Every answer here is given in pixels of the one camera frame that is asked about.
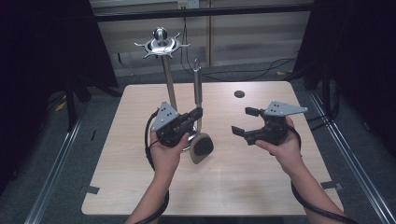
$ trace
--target tabletop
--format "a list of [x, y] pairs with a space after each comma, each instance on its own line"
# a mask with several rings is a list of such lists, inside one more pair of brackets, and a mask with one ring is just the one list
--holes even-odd
[[[236, 91], [245, 96], [235, 97]], [[195, 108], [192, 83], [175, 84], [177, 111]], [[295, 216], [304, 209], [294, 199], [290, 179], [276, 158], [244, 138], [231, 126], [246, 131], [264, 126], [260, 117], [245, 114], [245, 107], [265, 109], [273, 100], [299, 105], [289, 82], [203, 83], [202, 133], [214, 144], [213, 152], [199, 164], [183, 152], [169, 189], [164, 215], [169, 216]], [[86, 215], [129, 215], [154, 172], [144, 150], [144, 132], [149, 116], [169, 102], [166, 85], [131, 85], [125, 88], [111, 125], [91, 186], [82, 205]], [[290, 116], [302, 138], [303, 159], [319, 183], [331, 181], [304, 114]], [[326, 189], [343, 209], [335, 189]]]

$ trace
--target finger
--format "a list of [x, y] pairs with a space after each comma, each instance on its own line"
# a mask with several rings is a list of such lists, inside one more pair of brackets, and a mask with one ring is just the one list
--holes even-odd
[[289, 116], [286, 116], [286, 123], [294, 128], [294, 122]]
[[272, 155], [276, 156], [277, 146], [274, 146], [271, 143], [268, 143], [268, 142], [265, 142], [265, 141], [262, 141], [262, 140], [257, 140], [255, 142], [255, 144], [256, 144], [256, 146], [258, 146], [258, 147], [260, 147], [260, 148], [262, 148], [264, 150], [267, 150], [269, 153], [271, 153]]
[[150, 134], [149, 134], [149, 141], [150, 141], [151, 143], [153, 143], [153, 142], [155, 142], [155, 141], [158, 141], [157, 133], [155, 133], [155, 132], [150, 132]]
[[189, 142], [189, 137], [190, 134], [189, 133], [185, 133], [183, 135], [183, 137], [180, 139], [180, 141], [178, 142], [177, 146], [175, 146], [175, 148], [177, 148], [178, 150], [182, 151], [183, 148], [187, 145], [187, 143]]

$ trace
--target black controller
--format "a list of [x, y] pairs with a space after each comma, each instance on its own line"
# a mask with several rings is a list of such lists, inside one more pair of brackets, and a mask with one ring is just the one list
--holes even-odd
[[163, 102], [151, 130], [157, 134], [163, 146], [175, 147], [185, 133], [192, 133], [194, 122], [202, 115], [201, 107], [180, 115], [172, 106]]
[[288, 105], [276, 101], [273, 101], [265, 110], [246, 107], [246, 114], [255, 117], [260, 115], [264, 119], [265, 125], [258, 130], [248, 132], [232, 126], [233, 134], [245, 138], [249, 146], [254, 145], [257, 140], [264, 140], [273, 145], [279, 146], [286, 140], [288, 134], [286, 116], [306, 112], [307, 110], [308, 109], [306, 107]]

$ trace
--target metal bracket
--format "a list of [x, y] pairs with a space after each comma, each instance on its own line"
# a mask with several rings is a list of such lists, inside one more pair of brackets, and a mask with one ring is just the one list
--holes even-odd
[[172, 106], [163, 101], [151, 130], [153, 132], [157, 132], [157, 130], [160, 130], [163, 126], [177, 118], [179, 115], [180, 114]]
[[297, 105], [289, 105], [279, 101], [272, 101], [268, 108], [264, 111], [265, 115], [285, 117], [287, 115], [305, 113], [308, 111], [307, 107], [300, 107]]

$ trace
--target wall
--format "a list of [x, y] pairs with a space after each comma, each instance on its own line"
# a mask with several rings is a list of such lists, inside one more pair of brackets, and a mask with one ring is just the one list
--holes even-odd
[[[94, 7], [93, 10], [94, 13], [100, 14], [177, 9], [177, 1], [159, 2], [165, 3]], [[254, 7], [312, 2], [313, 0], [201, 0], [200, 7]], [[187, 18], [188, 41], [191, 43], [190, 61], [198, 58], [204, 66], [213, 66], [271, 62], [279, 58], [295, 57], [304, 36], [308, 17], [309, 12], [291, 12]], [[127, 64], [132, 66], [133, 63], [135, 68], [154, 66], [158, 68], [154, 71], [160, 71], [160, 62], [139, 62], [146, 53], [143, 48], [134, 45], [146, 43], [153, 38], [152, 32], [159, 26], [164, 27], [170, 36], [181, 33], [178, 38], [181, 42], [184, 28], [182, 18], [100, 22], [99, 27], [108, 53], [121, 53], [124, 62], [123, 66], [113, 64], [115, 69], [121, 69]], [[171, 61], [173, 69], [180, 68], [179, 57], [177, 55]], [[131, 73], [142, 72], [142, 69], [137, 69]]]

